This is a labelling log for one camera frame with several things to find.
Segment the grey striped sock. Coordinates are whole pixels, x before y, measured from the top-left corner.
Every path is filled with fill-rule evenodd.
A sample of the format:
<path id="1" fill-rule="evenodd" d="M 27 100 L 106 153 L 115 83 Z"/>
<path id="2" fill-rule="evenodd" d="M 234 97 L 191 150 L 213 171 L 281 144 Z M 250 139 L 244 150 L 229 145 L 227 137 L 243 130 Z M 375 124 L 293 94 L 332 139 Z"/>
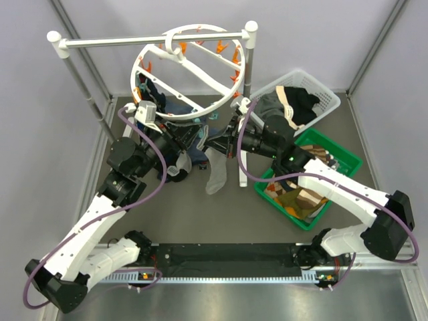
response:
<path id="1" fill-rule="evenodd" d="M 176 166 L 178 168 L 192 168 L 191 157 L 186 152 L 180 152 L 173 156 L 167 163 L 168 166 Z"/>
<path id="2" fill-rule="evenodd" d="M 206 139 L 205 137 L 200 140 L 197 149 L 203 152 L 209 161 L 211 172 L 205 191 L 208 195 L 213 195 L 220 191 L 227 182 L 227 158 L 218 150 L 208 147 L 205 144 Z"/>

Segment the santa sock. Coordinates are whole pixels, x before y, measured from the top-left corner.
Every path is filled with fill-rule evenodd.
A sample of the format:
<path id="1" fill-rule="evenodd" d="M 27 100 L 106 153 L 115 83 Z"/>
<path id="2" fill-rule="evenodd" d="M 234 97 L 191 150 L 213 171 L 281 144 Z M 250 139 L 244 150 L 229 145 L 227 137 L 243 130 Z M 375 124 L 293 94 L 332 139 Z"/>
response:
<path id="1" fill-rule="evenodd" d="M 159 92 L 152 82 L 152 80 L 148 79 L 146 83 L 146 94 L 148 97 L 161 109 L 164 110 L 166 106 L 166 96 Z"/>
<path id="2" fill-rule="evenodd" d="M 137 92 L 141 100 L 147 100 L 150 90 L 148 88 L 147 78 L 143 74 L 136 75 Z"/>

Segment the white round clip hanger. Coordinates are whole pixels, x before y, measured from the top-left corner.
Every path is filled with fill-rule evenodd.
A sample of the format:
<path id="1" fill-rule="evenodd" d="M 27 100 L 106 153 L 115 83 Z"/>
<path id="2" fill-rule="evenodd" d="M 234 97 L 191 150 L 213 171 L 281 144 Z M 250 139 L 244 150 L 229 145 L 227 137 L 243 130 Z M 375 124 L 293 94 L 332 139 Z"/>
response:
<path id="1" fill-rule="evenodd" d="M 141 101 L 136 91 L 136 75 L 143 74 L 147 79 L 152 80 L 154 85 L 166 90 L 182 103 L 193 108 L 189 114 L 164 114 L 158 112 L 158 115 L 167 120 L 190 120 L 201 116 L 206 116 L 233 97 L 236 91 L 241 89 L 241 84 L 246 83 L 251 76 L 247 69 L 251 66 L 248 62 L 249 51 L 255 48 L 256 34 L 258 25 L 254 21 L 245 24 L 244 29 L 236 32 L 229 32 L 225 29 L 209 24 L 190 24 L 164 32 L 158 41 L 150 40 L 140 51 L 133 63 L 130 75 L 130 89 L 136 103 Z M 232 85 L 226 86 L 220 81 L 210 76 L 202 67 L 192 62 L 183 49 L 183 44 L 199 50 L 208 58 L 223 64 L 234 71 Z M 183 68 L 186 72 L 196 77 L 204 85 L 214 90 L 220 99 L 212 102 L 208 106 L 202 106 L 184 93 L 154 75 L 151 69 L 144 65 L 146 54 L 156 56 L 161 60 L 172 62 Z"/>

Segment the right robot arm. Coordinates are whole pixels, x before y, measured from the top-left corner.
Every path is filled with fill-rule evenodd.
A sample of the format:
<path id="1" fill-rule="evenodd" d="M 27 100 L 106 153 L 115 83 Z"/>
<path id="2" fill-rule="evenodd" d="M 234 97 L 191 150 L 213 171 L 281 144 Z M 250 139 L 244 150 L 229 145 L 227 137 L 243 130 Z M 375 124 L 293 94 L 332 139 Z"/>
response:
<path id="1" fill-rule="evenodd" d="M 341 206 L 360 221 L 342 229 L 322 230 L 310 245 L 298 252 L 303 266 L 326 265 L 346 253 L 369 252 L 386 261 L 399 262 L 406 241 L 419 257 L 419 245 L 412 233 L 414 220 L 409 197 L 395 191 L 388 194 L 368 188 L 338 173 L 294 143 L 294 131 L 283 116 L 270 116 L 261 130 L 246 130 L 249 116 L 234 118 L 214 136 L 203 136 L 203 150 L 216 150 L 228 158 L 240 159 L 241 151 L 272 157 L 275 181 L 295 181 Z"/>

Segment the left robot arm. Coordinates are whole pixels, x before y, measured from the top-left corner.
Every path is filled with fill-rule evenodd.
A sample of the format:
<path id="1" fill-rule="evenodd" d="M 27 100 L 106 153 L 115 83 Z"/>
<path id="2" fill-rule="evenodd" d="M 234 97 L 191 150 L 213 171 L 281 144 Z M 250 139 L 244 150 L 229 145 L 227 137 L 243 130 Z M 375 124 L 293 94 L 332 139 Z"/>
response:
<path id="1" fill-rule="evenodd" d="M 53 304 L 70 313 L 109 275 L 128 264 L 148 263 L 148 239 L 136 231 L 101 253 L 91 253 L 119 219 L 162 189 L 168 175 L 166 157 L 174 155 L 180 165 L 191 164 L 187 150 L 204 129 L 200 122 L 160 121 L 141 130 L 128 121 L 123 136 L 110 147 L 110 172 L 89 207 L 53 250 L 26 265 L 24 306 L 38 310 Z"/>

